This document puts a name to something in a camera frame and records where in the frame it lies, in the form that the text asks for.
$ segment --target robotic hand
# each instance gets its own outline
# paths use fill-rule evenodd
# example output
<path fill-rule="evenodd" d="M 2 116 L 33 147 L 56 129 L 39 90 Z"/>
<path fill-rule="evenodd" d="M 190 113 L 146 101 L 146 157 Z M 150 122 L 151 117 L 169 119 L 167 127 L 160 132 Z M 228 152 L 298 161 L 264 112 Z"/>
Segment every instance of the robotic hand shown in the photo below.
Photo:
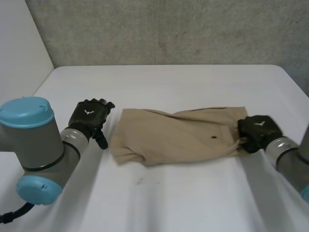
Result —
<path fill-rule="evenodd" d="M 269 116 L 256 115 L 238 121 L 238 130 L 244 141 L 242 147 L 249 153 L 265 150 L 265 154 L 278 172 L 309 202 L 309 158 L 306 154 L 309 130 L 298 145 L 283 136 L 282 131 Z"/>
<path fill-rule="evenodd" d="M 115 106 L 104 99 L 77 104 L 69 126 L 59 133 L 54 111 L 46 99 L 20 98 L 0 106 L 0 151 L 14 152 L 25 173 L 16 185 L 27 203 L 15 212 L 0 216 L 12 222 L 36 204 L 51 204 L 62 193 L 90 138 L 100 148 L 108 143 L 102 132 Z"/>
<path fill-rule="evenodd" d="M 107 149 L 108 144 L 106 138 L 101 131 L 103 124 L 106 121 L 107 115 L 115 105 L 111 102 L 106 102 L 104 99 L 99 101 L 92 99 L 91 101 L 85 100 L 77 104 L 73 115 L 69 120 L 69 127 L 77 129 L 88 138 L 92 137 L 96 140 L 99 147 Z"/>

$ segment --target white tabletop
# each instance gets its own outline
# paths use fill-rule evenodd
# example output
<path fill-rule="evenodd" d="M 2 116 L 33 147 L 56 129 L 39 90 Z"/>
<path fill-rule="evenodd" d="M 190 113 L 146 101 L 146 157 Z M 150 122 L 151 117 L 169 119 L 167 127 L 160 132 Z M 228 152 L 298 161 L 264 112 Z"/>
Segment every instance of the white tabletop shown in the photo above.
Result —
<path fill-rule="evenodd" d="M 59 130 L 79 101 L 105 98 L 116 108 L 104 124 L 110 138 L 123 108 L 166 112 L 245 106 L 270 115 L 300 142 L 309 99 L 278 66 L 84 66 L 54 70 L 35 94 L 46 98 Z M 118 166 L 91 142 L 62 195 L 35 206 L 0 231 L 14 232 L 303 232 L 309 209 L 256 153 L 245 158 Z M 15 185 L 23 174 L 14 154 L 0 154 L 0 214 L 23 205 Z"/>

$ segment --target beige cloth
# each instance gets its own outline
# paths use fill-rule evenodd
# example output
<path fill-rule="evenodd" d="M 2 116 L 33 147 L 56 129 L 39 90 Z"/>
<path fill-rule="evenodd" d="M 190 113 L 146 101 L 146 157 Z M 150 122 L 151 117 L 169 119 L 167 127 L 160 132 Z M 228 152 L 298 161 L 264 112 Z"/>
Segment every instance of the beige cloth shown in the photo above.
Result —
<path fill-rule="evenodd" d="M 197 162 L 239 155 L 237 121 L 244 107 L 208 108 L 168 114 L 124 109 L 110 143 L 117 163 L 144 165 Z"/>

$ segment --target small dark stain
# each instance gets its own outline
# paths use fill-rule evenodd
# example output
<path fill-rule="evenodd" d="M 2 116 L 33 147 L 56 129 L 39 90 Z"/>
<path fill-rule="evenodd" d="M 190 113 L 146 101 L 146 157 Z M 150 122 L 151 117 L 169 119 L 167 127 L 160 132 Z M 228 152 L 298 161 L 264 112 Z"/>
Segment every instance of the small dark stain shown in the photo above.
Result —
<path fill-rule="evenodd" d="M 141 185 L 142 184 L 142 182 L 143 182 L 143 178 L 140 178 L 138 181 L 137 181 L 137 183 L 136 183 L 136 185 Z"/>

